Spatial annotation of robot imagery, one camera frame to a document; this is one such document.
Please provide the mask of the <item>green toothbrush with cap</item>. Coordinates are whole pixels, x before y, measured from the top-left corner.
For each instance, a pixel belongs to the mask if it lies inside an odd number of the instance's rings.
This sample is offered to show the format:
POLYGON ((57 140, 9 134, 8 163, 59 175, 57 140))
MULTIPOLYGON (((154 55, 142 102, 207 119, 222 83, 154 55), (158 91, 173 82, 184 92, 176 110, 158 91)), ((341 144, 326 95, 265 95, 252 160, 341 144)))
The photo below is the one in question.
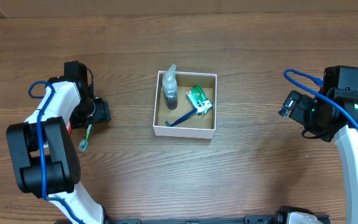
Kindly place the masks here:
POLYGON ((87 127, 85 138, 82 139, 82 140, 80 141, 80 143, 79 143, 79 150, 80 150, 80 152, 85 152, 86 149, 87 149, 87 147, 88 147, 91 128, 92 128, 92 125, 90 124, 90 125, 87 127))

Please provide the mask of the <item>bottle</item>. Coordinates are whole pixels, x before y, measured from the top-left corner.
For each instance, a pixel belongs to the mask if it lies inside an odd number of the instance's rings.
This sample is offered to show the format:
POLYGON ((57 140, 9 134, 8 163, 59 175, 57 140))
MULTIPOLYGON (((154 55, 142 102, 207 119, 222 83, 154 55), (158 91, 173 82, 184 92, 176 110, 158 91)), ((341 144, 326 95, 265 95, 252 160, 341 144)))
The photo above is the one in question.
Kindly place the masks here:
POLYGON ((172 64, 171 67, 163 74, 162 79, 162 89, 165 96, 165 102, 167 104, 167 108, 170 110, 176 109, 178 104, 176 68, 177 66, 172 64))

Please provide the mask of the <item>blue disposable razor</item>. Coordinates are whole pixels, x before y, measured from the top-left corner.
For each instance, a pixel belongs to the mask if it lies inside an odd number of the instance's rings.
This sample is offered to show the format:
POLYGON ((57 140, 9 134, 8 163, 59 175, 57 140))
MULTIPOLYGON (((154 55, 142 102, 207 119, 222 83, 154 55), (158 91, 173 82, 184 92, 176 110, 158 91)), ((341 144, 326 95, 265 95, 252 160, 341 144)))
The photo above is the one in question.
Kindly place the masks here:
POLYGON ((174 126, 176 126, 176 125, 188 120, 189 118, 191 118, 194 114, 196 114, 196 112, 197 112, 197 109, 194 108, 193 110, 191 110, 187 114, 183 115, 181 118, 177 119, 173 123, 169 123, 169 121, 166 120, 165 125, 168 126, 168 127, 174 127, 174 126))

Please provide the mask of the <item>green soap packet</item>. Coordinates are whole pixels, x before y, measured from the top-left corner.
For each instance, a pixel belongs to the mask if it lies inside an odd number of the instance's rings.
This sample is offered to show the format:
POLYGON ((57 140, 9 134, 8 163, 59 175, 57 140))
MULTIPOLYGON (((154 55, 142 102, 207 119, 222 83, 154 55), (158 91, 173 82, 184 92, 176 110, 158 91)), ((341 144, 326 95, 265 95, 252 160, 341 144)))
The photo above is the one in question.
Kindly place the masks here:
POLYGON ((197 115, 206 114, 213 107, 212 102, 206 96, 201 85, 188 90, 186 96, 196 110, 197 115))

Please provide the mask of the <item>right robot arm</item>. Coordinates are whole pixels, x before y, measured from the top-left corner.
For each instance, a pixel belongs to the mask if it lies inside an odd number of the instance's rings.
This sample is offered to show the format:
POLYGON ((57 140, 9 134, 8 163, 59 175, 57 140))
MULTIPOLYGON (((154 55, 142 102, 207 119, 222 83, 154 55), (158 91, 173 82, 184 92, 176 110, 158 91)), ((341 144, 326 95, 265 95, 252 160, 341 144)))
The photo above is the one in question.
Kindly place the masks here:
POLYGON ((327 67, 322 79, 309 76, 320 87, 314 91, 283 76, 306 94, 291 91, 278 113, 300 123, 313 139, 334 141, 341 159, 346 193, 346 223, 358 223, 358 68, 327 67))

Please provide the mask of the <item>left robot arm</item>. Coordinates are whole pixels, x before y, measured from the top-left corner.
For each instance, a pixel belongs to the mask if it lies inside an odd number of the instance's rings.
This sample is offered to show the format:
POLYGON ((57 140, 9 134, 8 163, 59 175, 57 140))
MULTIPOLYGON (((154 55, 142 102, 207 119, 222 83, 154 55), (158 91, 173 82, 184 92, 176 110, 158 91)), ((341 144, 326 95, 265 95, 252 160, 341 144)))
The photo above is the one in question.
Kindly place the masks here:
POLYGON ((43 85, 40 104, 22 123, 6 130, 18 188, 54 204, 70 223, 107 223, 108 215, 81 183, 73 129, 111 120, 108 102, 94 94, 94 76, 79 61, 66 62, 64 74, 43 85))

